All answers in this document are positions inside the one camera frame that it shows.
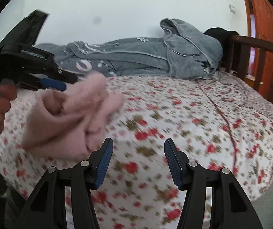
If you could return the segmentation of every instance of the light switch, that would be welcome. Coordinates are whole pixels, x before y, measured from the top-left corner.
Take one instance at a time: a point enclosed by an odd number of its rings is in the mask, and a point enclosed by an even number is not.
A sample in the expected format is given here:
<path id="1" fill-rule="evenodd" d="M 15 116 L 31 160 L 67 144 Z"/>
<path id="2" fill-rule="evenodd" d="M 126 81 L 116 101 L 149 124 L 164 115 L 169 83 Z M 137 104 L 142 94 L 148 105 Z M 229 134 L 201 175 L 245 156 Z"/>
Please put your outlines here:
<path id="1" fill-rule="evenodd" d="M 234 6 L 232 6 L 231 4 L 229 4 L 229 7 L 230 7 L 230 11 L 235 14 L 236 13 L 236 8 Z"/>

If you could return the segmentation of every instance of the gray blanket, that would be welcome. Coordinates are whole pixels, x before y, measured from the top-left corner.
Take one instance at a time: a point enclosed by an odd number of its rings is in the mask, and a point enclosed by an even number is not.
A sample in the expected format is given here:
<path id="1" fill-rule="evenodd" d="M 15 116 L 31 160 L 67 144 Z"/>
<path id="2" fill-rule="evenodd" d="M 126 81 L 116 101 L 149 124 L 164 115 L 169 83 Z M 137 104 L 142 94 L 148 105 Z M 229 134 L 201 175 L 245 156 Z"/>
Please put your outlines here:
<path id="1" fill-rule="evenodd" d="M 169 76 L 209 79 L 218 68 L 222 47 L 178 19 L 163 19 L 163 38 L 129 38 L 94 45 L 76 41 L 66 46 L 39 44 L 55 55 L 60 68 L 86 75 L 96 70 L 106 77 L 122 75 Z"/>

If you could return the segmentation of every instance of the red flower pattern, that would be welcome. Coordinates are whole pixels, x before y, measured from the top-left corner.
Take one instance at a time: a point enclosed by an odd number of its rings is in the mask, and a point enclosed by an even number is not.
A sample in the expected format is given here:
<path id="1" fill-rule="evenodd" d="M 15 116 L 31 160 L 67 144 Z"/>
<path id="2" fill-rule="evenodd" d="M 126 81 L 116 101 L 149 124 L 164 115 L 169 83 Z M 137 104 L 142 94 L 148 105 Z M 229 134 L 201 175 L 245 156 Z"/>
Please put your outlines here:
<path id="1" fill-rule="evenodd" d="M 237 167 L 234 167 L 233 169 L 233 175 L 237 174 L 238 173 L 238 168 Z"/>
<path id="2" fill-rule="evenodd" d="M 253 148 L 251 151 L 248 152 L 247 157 L 253 158 L 254 154 L 257 152 L 257 148 L 259 147 L 259 144 L 253 145 Z"/>
<path id="3" fill-rule="evenodd" d="M 182 102 L 180 100 L 176 100 L 176 101 L 173 101 L 172 104 L 173 105 L 180 105 Z"/>
<path id="4" fill-rule="evenodd" d="M 215 152 L 216 148 L 213 146 L 213 145 L 208 145 L 206 147 L 206 152 L 207 153 L 212 153 L 212 152 Z"/>
<path id="5" fill-rule="evenodd" d="M 181 210 L 176 208 L 170 212 L 166 212 L 166 217 L 169 220 L 175 220 L 180 216 L 180 214 L 181 214 Z"/>
<path id="6" fill-rule="evenodd" d="M 139 202 L 134 202 L 134 203 L 133 203 L 133 206 L 138 208 L 138 207 L 141 206 L 141 203 L 139 203 Z"/>
<path id="7" fill-rule="evenodd" d="M 179 190 L 177 188 L 170 188 L 167 192 L 167 199 L 172 199 L 176 197 L 179 193 Z"/>
<path id="8" fill-rule="evenodd" d="M 222 129 L 223 131 L 228 131 L 228 130 L 229 130 L 229 128 L 228 128 L 227 125 L 223 125 L 223 126 L 221 127 L 221 129 Z"/>
<path id="9" fill-rule="evenodd" d="M 155 106 L 155 105 L 152 105 L 152 104 L 147 104 L 147 109 L 149 109 L 149 110 L 158 110 L 159 107 Z"/>
<path id="10" fill-rule="evenodd" d="M 139 132 L 137 132 L 136 134 L 135 134 L 135 138 L 137 139 L 137 140 L 145 140 L 145 139 L 147 139 L 147 137 L 148 137 L 148 133 L 147 132 L 145 132 L 145 131 L 139 131 Z"/>
<path id="11" fill-rule="evenodd" d="M 139 120 L 137 123 L 140 124 L 141 126 L 146 126 L 148 124 L 147 121 L 145 120 Z"/>
<path id="12" fill-rule="evenodd" d="M 115 223 L 113 225 L 114 229 L 123 229 L 126 228 L 123 224 Z"/>
<path id="13" fill-rule="evenodd" d="M 25 175 L 25 170 L 17 170 L 16 171 L 16 176 L 17 177 L 22 177 Z"/>
<path id="14" fill-rule="evenodd" d="M 211 169 L 211 170 L 216 170 L 216 171 L 220 171 L 224 166 L 219 166 L 216 163 L 212 162 L 207 169 Z"/>
<path id="15" fill-rule="evenodd" d="M 22 190 L 22 196 L 24 197 L 24 198 L 27 198 L 27 195 L 28 195 L 28 192 L 24 189 L 24 190 Z"/>
<path id="16" fill-rule="evenodd" d="M 107 201 L 107 194 L 105 192 L 98 191 L 96 202 L 99 204 L 104 204 Z"/>
<path id="17" fill-rule="evenodd" d="M 199 120 L 199 119 L 197 119 L 197 118 L 193 118 L 193 119 L 192 119 L 192 122 L 193 122 L 194 124 L 200 124 L 200 123 L 201 123 L 201 120 Z"/>
<path id="18" fill-rule="evenodd" d="M 240 126 L 241 122 L 242 122 L 241 118 L 237 119 L 235 121 L 235 123 L 233 124 L 233 128 L 234 129 L 238 128 Z"/>
<path id="19" fill-rule="evenodd" d="M 139 184 L 139 188 L 140 188 L 140 189 L 145 189 L 145 188 L 147 188 L 147 186 L 148 186 L 148 185 L 147 185 L 146 183 L 140 183 L 140 184 Z"/>
<path id="20" fill-rule="evenodd" d="M 258 175 L 257 176 L 257 182 L 258 182 L 258 184 L 260 184 L 262 182 L 262 180 L 263 180 L 263 176 Z"/>
<path id="21" fill-rule="evenodd" d="M 148 130 L 148 135 L 149 136 L 155 136 L 157 134 L 158 130 L 156 128 L 150 128 Z"/>
<path id="22" fill-rule="evenodd" d="M 258 133 L 256 133 L 254 136 L 255 136 L 255 139 L 256 139 L 256 140 L 259 140 L 259 139 L 260 139 L 260 136 L 259 136 Z"/>
<path id="23" fill-rule="evenodd" d="M 108 208 L 113 209 L 113 204 L 111 202 L 107 202 Z"/>
<path id="24" fill-rule="evenodd" d="M 139 167 L 138 167 L 137 163 L 131 162 L 131 161 L 129 163 L 125 164 L 125 169 L 130 174 L 135 174 L 136 172 L 139 171 Z"/>

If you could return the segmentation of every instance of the wooden door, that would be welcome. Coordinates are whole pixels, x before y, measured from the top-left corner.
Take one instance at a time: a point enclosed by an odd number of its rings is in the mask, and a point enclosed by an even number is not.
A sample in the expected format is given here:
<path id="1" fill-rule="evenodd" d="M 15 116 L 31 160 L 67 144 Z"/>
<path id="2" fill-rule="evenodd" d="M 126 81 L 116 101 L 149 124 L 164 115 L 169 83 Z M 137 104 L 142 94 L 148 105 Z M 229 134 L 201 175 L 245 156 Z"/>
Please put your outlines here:
<path id="1" fill-rule="evenodd" d="M 252 0 L 255 18 L 256 38 L 273 42 L 273 6 L 268 0 Z M 252 76 L 256 76 L 259 60 L 259 50 L 255 50 L 255 61 Z M 259 93 L 266 98 L 271 81 L 273 80 L 273 53 L 267 52 L 265 67 L 262 77 L 263 84 Z"/>

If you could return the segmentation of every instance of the metal screw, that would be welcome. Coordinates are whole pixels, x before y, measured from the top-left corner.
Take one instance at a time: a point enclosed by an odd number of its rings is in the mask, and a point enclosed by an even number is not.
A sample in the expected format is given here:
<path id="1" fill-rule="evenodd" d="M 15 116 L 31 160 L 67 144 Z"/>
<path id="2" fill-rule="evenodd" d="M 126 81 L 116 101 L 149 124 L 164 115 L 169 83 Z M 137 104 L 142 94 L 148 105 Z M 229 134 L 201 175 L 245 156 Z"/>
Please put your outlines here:
<path id="1" fill-rule="evenodd" d="M 55 168 L 54 166 L 51 166 L 51 167 L 49 167 L 49 168 L 47 169 L 47 171 L 48 171 L 49 173 L 53 173 L 53 172 L 55 172 L 55 170 L 56 170 L 56 168 Z"/>
<path id="2" fill-rule="evenodd" d="M 225 174 L 229 174 L 230 170 L 228 168 L 222 168 L 222 172 Z"/>
<path id="3" fill-rule="evenodd" d="M 196 167 L 197 166 L 197 162 L 195 162 L 195 161 L 189 161 L 188 165 L 191 166 L 191 167 Z"/>
<path id="4" fill-rule="evenodd" d="M 81 165 L 82 167 L 88 166 L 89 164 L 90 164 L 90 162 L 87 161 L 87 160 L 84 160 L 84 161 L 82 161 L 82 162 L 80 163 L 80 165 Z"/>

